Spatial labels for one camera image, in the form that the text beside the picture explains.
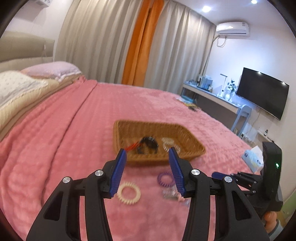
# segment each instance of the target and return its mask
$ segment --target beige curtain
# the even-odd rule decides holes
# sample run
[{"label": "beige curtain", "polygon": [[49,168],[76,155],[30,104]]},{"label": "beige curtain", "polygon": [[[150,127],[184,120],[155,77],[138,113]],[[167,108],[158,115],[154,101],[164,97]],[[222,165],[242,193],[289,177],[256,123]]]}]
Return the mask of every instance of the beige curtain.
[{"label": "beige curtain", "polygon": [[75,64],[88,79],[121,83],[142,0],[74,0],[55,61]]},{"label": "beige curtain", "polygon": [[215,25],[192,9],[167,1],[155,30],[144,87],[180,93],[204,72]]}]

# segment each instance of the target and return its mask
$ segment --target wicker basket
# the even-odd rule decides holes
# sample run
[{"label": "wicker basket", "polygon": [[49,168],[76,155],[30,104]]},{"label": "wicker basket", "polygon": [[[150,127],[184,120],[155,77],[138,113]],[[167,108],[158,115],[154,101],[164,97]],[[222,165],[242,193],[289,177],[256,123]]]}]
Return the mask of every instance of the wicker basket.
[{"label": "wicker basket", "polygon": [[181,150],[182,159],[192,160],[205,153],[205,147],[185,127],[178,124],[140,122],[131,120],[118,120],[113,128],[113,146],[115,153],[120,148],[126,148],[140,141],[143,137],[154,137],[159,145],[158,151],[145,149],[145,153],[138,154],[137,150],[128,152],[127,163],[131,165],[161,165],[168,164],[168,153],[163,148],[163,137],[174,139]]}]

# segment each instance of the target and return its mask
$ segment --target pink blanket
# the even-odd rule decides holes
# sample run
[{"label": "pink blanket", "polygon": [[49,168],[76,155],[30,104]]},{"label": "pink blanket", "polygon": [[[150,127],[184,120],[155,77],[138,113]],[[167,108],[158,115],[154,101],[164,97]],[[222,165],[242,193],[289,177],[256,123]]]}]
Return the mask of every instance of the pink blanket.
[{"label": "pink blanket", "polygon": [[[175,97],[159,90],[89,80],[68,86],[35,108],[0,143],[0,208],[16,232],[25,240],[63,177],[87,177],[115,158],[112,132],[118,119],[179,123],[206,147],[206,154],[191,162],[193,167],[208,176],[213,171],[248,172],[240,156],[249,146],[220,122],[203,111],[189,110]],[[142,196],[132,206],[116,197],[106,200],[114,241],[182,239],[189,209],[164,199],[157,183],[157,175],[169,170],[169,166],[125,168],[122,181],[136,183]],[[209,240],[215,229],[211,201]],[[83,221],[81,227],[86,240]]]}]

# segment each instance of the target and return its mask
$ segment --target black tv screen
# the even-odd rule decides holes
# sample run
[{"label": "black tv screen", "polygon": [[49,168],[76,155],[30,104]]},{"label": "black tv screen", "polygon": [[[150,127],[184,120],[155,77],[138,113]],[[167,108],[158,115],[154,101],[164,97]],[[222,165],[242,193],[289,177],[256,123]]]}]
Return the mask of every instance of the black tv screen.
[{"label": "black tv screen", "polygon": [[237,95],[281,120],[288,91],[289,85],[286,83],[261,72],[244,68]]}]

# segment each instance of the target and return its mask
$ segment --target white wall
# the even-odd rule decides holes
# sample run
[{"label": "white wall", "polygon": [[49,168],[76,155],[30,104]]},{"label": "white wall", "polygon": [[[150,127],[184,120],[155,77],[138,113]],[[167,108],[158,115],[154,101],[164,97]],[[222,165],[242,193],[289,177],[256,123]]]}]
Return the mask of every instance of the white wall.
[{"label": "white wall", "polygon": [[[296,38],[287,26],[282,30],[251,28],[248,39],[227,39],[223,48],[214,42],[210,54],[207,75],[213,78],[216,92],[221,90],[224,78],[220,73],[233,78],[238,84],[243,67],[260,71],[290,85],[286,108],[281,121],[261,110],[261,114],[251,129],[251,125],[258,117],[256,107],[253,108],[251,119],[244,132],[256,144],[264,141],[257,134],[257,130],[268,129],[268,136],[283,151],[283,165],[281,173],[281,188],[286,199],[296,188],[294,179],[296,171]],[[234,102],[243,104],[246,101],[235,97]]]},{"label": "white wall", "polygon": [[66,14],[73,0],[53,0],[47,8],[28,1],[14,16],[7,31],[23,32],[55,40],[54,53]]}]

